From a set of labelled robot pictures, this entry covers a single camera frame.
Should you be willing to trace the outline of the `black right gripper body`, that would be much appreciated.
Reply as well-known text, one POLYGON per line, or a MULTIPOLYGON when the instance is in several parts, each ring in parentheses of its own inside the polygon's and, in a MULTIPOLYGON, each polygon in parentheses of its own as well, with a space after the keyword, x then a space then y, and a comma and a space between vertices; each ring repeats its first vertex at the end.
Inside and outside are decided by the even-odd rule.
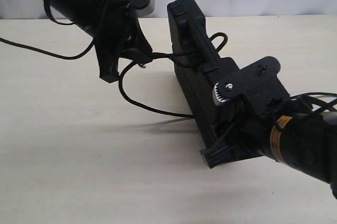
POLYGON ((311 112, 306 98, 290 96, 280 70, 280 62, 267 56, 215 82, 213 102, 224 122, 217 123, 215 142, 201 151, 210 168, 263 155, 273 159, 269 137, 285 132, 279 119, 311 112))

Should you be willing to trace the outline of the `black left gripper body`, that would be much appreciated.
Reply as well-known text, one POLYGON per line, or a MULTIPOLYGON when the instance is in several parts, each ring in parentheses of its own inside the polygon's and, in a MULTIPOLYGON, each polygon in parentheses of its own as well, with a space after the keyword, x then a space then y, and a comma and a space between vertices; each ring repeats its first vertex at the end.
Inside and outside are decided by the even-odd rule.
POLYGON ((116 57, 126 58, 127 39, 139 18, 154 12, 155 0, 102 0, 104 24, 100 43, 116 57))

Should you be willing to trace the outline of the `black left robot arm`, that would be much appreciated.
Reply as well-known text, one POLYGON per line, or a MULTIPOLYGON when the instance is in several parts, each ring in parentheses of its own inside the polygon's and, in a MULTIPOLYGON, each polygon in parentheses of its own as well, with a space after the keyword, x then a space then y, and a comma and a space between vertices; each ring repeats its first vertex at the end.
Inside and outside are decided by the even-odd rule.
POLYGON ((154 11, 155 0, 42 0, 45 14, 53 19, 54 9, 91 36, 89 49, 97 56, 100 78, 118 81, 121 58, 136 64, 153 60, 153 50, 145 38, 139 18, 154 11))

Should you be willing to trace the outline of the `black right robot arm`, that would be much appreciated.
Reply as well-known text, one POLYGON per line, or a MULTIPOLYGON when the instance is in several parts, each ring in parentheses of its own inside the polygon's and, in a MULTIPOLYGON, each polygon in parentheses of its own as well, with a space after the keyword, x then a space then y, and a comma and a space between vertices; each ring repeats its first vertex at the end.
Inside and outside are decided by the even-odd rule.
POLYGON ((278 78, 280 62, 264 57, 226 73, 212 87, 229 120, 201 151, 210 168, 265 156, 327 183, 336 193, 336 100, 290 96, 278 78))

